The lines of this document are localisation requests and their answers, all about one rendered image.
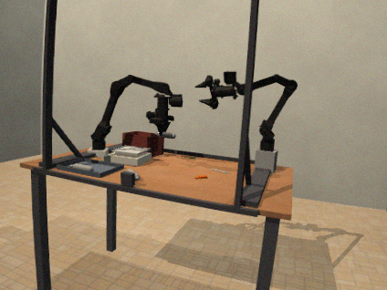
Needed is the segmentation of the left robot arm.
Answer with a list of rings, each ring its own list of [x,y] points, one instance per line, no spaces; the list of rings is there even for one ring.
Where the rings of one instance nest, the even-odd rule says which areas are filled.
[[[105,109],[103,118],[99,123],[99,125],[97,126],[97,128],[95,129],[95,132],[92,135],[90,135],[92,139],[93,150],[105,149],[106,141],[103,141],[103,140],[110,133],[110,129],[112,127],[110,126],[110,119],[112,117],[113,111],[117,104],[118,98],[120,97],[124,89],[131,84],[129,83],[129,81],[132,81],[135,84],[139,84],[148,88],[152,88],[160,93],[165,94],[166,96],[170,96],[170,97],[165,97],[164,95],[159,95],[159,93],[157,93],[154,97],[158,98],[158,104],[157,104],[158,107],[168,107],[168,100],[169,100],[169,105],[171,105],[171,107],[181,108],[183,106],[182,94],[179,94],[179,95],[172,94],[172,92],[170,91],[170,86],[164,82],[155,82],[155,81],[150,82],[150,80],[147,80],[144,78],[138,78],[138,77],[136,78],[133,75],[128,75],[127,77],[122,78],[117,82],[114,81],[111,83],[111,86],[110,86],[110,99]],[[125,85],[125,83],[129,83],[129,84]],[[101,139],[99,138],[99,136],[101,136]]]

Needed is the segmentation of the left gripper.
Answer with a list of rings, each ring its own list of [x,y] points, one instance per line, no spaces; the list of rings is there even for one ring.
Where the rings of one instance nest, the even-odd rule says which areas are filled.
[[[174,116],[168,115],[168,107],[158,107],[157,106],[157,118],[150,118],[150,123],[153,123],[157,126],[157,129],[159,131],[159,135],[161,136],[163,132],[166,132],[171,122],[169,120],[174,121]],[[167,117],[167,115],[169,117]],[[165,119],[164,119],[165,118]],[[171,119],[172,118],[172,119]]]

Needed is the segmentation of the grey gas cylinder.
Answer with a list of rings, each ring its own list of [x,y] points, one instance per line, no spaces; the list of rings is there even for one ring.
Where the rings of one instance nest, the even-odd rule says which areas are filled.
[[[84,164],[77,164],[77,163],[75,163],[74,165],[70,164],[70,168],[75,168],[75,169],[80,169],[85,171],[93,171],[93,167],[84,165]]]
[[[126,171],[135,172],[135,181],[140,180],[140,175],[136,171],[133,171],[132,169],[127,169]]]
[[[154,135],[158,135],[158,137],[160,138],[168,138],[168,139],[175,139],[176,137],[176,135],[171,132],[163,132],[161,136],[159,135],[159,132],[158,133],[155,132]]]

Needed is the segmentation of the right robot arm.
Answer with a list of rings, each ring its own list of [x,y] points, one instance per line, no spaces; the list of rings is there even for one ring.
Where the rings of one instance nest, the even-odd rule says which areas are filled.
[[[233,96],[233,99],[236,99],[237,98],[236,92],[239,95],[242,95],[242,96],[245,95],[245,91],[244,91],[245,84],[237,84],[235,71],[224,72],[224,82],[226,83],[226,86],[224,86],[225,97],[232,97]],[[298,87],[298,83],[295,80],[291,79],[291,81],[290,81],[290,80],[283,78],[280,75],[276,74],[276,75],[271,76],[269,78],[264,78],[264,79],[258,80],[256,82],[253,82],[253,90],[256,88],[261,88],[261,87],[269,85],[269,84],[273,84],[273,83],[278,83],[280,85],[282,85],[281,83],[283,83],[282,86],[284,86],[285,88],[284,88],[284,91],[283,91],[283,94],[282,94],[280,100],[276,104],[274,110],[272,111],[272,113],[269,116],[269,118],[267,119],[267,121],[265,122],[263,120],[261,126],[259,126],[260,127],[259,132],[263,136],[262,140],[260,141],[260,150],[265,150],[265,151],[273,151],[274,150],[275,140],[273,138],[274,138],[275,134],[271,131],[273,128],[274,122],[275,122],[278,114],[280,113],[280,111],[283,109],[288,98],[292,95],[291,93],[294,92]],[[285,86],[285,85],[287,85],[287,86]],[[233,86],[234,86],[234,88],[233,88]],[[236,87],[236,89],[235,89],[235,87]],[[271,135],[271,133],[273,135]],[[274,143],[273,143],[273,141],[274,141]]]

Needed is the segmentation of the white digital scale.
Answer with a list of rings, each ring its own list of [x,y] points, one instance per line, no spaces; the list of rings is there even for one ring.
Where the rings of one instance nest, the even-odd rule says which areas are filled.
[[[152,154],[149,152],[146,152],[149,150],[151,149],[126,145],[126,146],[119,147],[117,149],[110,150],[110,152],[114,152],[114,153],[106,155],[108,157],[103,156],[102,160],[107,162],[139,166],[144,162],[150,161],[152,159]]]

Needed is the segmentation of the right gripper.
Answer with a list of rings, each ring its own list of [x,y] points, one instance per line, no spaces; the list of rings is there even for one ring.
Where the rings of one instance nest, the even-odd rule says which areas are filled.
[[[206,86],[209,87],[212,97],[209,99],[200,99],[199,102],[202,102],[202,103],[210,106],[212,109],[217,109],[218,104],[219,104],[217,98],[223,98],[225,96],[225,94],[224,94],[224,88],[222,88],[223,85],[221,85],[221,87],[213,87],[212,86],[213,83],[214,83],[213,77],[207,76],[206,80],[203,83],[201,83],[195,87],[196,88],[206,88]]]

